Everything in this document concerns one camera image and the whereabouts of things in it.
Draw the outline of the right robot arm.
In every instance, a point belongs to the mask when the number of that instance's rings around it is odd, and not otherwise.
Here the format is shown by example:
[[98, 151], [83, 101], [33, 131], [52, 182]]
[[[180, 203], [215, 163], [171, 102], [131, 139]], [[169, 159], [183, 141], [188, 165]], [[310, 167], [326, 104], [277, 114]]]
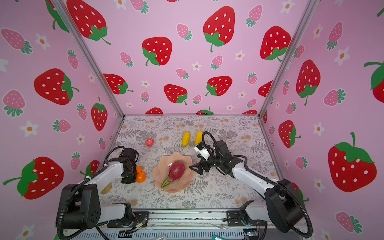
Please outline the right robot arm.
[[281, 232], [293, 230], [303, 238], [313, 235], [313, 225], [305, 205], [293, 184], [282, 179], [272, 180], [248, 167], [248, 158], [232, 155], [224, 141], [213, 146], [200, 142], [194, 147], [200, 162], [190, 167], [199, 175], [216, 168], [222, 175], [247, 184], [266, 202], [268, 221]]

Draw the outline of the pink dragon fruit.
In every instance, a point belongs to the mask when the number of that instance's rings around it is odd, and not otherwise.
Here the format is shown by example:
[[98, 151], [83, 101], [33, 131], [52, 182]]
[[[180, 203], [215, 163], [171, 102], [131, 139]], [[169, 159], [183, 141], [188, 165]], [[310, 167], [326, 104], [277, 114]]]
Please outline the pink dragon fruit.
[[181, 161], [176, 161], [171, 164], [168, 176], [162, 183], [161, 188], [165, 188], [175, 181], [178, 181], [185, 173], [185, 164]]

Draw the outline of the orange tangerines with leaves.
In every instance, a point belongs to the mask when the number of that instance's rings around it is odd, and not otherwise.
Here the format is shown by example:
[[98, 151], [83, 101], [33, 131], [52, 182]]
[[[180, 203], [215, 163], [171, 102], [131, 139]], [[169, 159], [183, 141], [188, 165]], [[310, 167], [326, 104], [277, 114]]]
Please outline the orange tangerines with leaves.
[[147, 175], [144, 173], [142, 167], [137, 167], [136, 170], [137, 170], [136, 182], [143, 183], [146, 180]]

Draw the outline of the red apple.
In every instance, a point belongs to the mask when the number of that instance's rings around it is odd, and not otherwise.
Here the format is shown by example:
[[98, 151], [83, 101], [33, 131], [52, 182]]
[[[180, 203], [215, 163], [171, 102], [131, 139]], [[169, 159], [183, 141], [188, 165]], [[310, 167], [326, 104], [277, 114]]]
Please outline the red apple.
[[146, 144], [146, 146], [148, 146], [148, 147], [152, 147], [153, 145], [154, 145], [154, 140], [153, 139], [147, 139], [146, 141], [145, 141], [145, 144]]

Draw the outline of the yellow mango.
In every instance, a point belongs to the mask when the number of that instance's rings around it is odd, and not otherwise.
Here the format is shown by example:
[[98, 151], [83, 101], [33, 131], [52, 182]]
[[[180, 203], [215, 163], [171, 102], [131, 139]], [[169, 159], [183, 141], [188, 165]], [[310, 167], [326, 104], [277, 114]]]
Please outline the yellow mango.
[[202, 131], [198, 131], [197, 135], [196, 135], [196, 139], [195, 139], [195, 145], [198, 145], [202, 141], [203, 141], [203, 132]]
[[190, 137], [191, 137], [191, 134], [190, 132], [185, 132], [184, 135], [183, 135], [183, 139], [182, 139], [182, 146], [183, 147], [186, 147], [189, 145], [190, 143]]

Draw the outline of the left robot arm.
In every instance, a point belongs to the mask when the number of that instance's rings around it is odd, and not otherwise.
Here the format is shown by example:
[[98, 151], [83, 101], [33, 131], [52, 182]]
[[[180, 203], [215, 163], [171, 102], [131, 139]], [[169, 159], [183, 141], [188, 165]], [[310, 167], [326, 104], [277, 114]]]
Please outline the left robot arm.
[[106, 157], [100, 170], [86, 175], [82, 182], [62, 189], [56, 217], [58, 239], [71, 240], [84, 231], [95, 228], [106, 240], [108, 237], [100, 227], [108, 223], [121, 226], [135, 224], [129, 233], [142, 226], [130, 204], [103, 207], [99, 198], [100, 193], [116, 178], [121, 178], [124, 184], [131, 184], [136, 180], [139, 153], [134, 149], [120, 148], [122, 152], [117, 158]]

